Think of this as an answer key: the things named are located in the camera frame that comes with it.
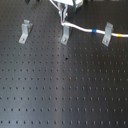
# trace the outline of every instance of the white clip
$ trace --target white clip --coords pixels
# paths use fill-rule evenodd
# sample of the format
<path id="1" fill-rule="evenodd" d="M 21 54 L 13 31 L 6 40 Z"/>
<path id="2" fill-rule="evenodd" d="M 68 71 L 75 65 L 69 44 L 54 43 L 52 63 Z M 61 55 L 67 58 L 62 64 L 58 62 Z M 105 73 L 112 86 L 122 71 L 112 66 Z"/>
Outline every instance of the white clip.
<path id="1" fill-rule="evenodd" d="M 19 43 L 25 44 L 27 37 L 32 29 L 33 24 L 30 23 L 29 20 L 24 20 L 24 24 L 22 24 L 22 36 L 19 40 Z"/>
<path id="2" fill-rule="evenodd" d="M 104 38 L 102 40 L 102 43 L 104 45 L 106 45 L 107 47 L 108 47 L 110 40 L 111 40 L 112 31 L 113 31 L 113 25 L 110 23 L 107 23 L 107 25 L 105 27 L 105 35 L 104 35 Z"/>

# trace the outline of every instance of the metal bracket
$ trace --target metal bracket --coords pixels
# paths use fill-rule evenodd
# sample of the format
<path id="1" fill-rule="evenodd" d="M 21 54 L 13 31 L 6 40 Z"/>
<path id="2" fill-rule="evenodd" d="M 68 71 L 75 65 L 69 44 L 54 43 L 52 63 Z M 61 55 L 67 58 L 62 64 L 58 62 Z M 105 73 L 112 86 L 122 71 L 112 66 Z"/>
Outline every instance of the metal bracket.
<path id="1" fill-rule="evenodd" d="M 64 45 L 67 44 L 70 33 L 71 33 L 71 28 L 69 26 L 64 25 L 63 26 L 63 36 L 62 36 L 62 39 L 61 39 L 62 44 L 64 44 Z"/>
<path id="2" fill-rule="evenodd" d="M 104 35 L 104 38 L 102 40 L 102 43 L 104 45 L 106 45 L 107 47 L 108 47 L 110 40 L 111 40 L 112 31 L 113 31 L 113 25 L 110 23 L 107 23 L 107 25 L 105 27 L 105 35 Z"/>
<path id="3" fill-rule="evenodd" d="M 22 24 L 22 36 L 19 40 L 19 43 L 25 44 L 27 37 L 32 29 L 33 24 L 30 23 L 28 20 L 24 20 L 24 24 Z"/>

